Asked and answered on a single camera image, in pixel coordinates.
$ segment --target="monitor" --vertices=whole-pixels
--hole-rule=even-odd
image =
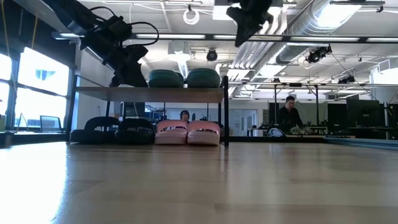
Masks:
[[[59,132],[61,131],[61,120],[54,116],[40,116],[41,131],[44,132]]]
[[[349,127],[384,126],[383,107],[377,100],[347,100]]]

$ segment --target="window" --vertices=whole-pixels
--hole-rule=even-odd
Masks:
[[[11,77],[11,58],[0,54],[0,78],[9,80]]]
[[[18,82],[66,96],[69,68],[32,49],[21,54]]]
[[[6,114],[7,102],[9,94],[9,85],[6,83],[0,83],[0,114]]]
[[[15,108],[15,127],[39,128],[40,115],[54,116],[61,120],[65,118],[67,100],[61,96],[52,96],[25,88],[18,88],[17,104]]]

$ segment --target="black robotic arm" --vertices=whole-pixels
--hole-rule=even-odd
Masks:
[[[123,42],[132,34],[132,26],[125,23],[123,17],[113,15],[105,20],[76,0],[42,1],[54,11],[64,26],[74,34],[83,36],[80,38],[80,50],[89,48],[103,61],[103,65],[114,70],[115,76],[109,84],[111,87],[120,84],[147,87],[138,60],[148,50],[143,45],[123,47]]]
[[[154,44],[159,40],[159,31],[150,23],[135,22],[133,24],[147,24],[157,33],[155,41],[149,44],[136,44],[123,47],[123,42],[132,35],[132,25],[123,21],[123,17],[116,16],[110,9],[95,7],[88,9],[77,0],[41,0],[48,5],[62,24],[80,38],[80,50],[89,48],[102,61],[114,70],[111,87],[127,84],[136,87],[147,87],[147,82],[141,73],[138,60],[148,53],[145,45]],[[235,46],[239,47],[256,32],[262,29],[263,23],[273,20],[268,13],[273,0],[228,0],[240,3],[241,8],[231,7],[227,15],[238,23]],[[113,16],[103,19],[92,12],[94,9],[105,8]]]

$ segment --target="shelf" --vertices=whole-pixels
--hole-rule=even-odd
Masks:
[[[222,88],[76,87],[76,92],[105,101],[221,103]]]

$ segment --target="black shirt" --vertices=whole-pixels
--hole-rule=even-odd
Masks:
[[[299,112],[296,108],[292,108],[290,111],[286,109],[286,107],[282,107],[279,110],[279,128],[284,131],[289,131],[291,128],[296,127],[298,125],[300,128],[303,128],[303,122],[300,119]]]

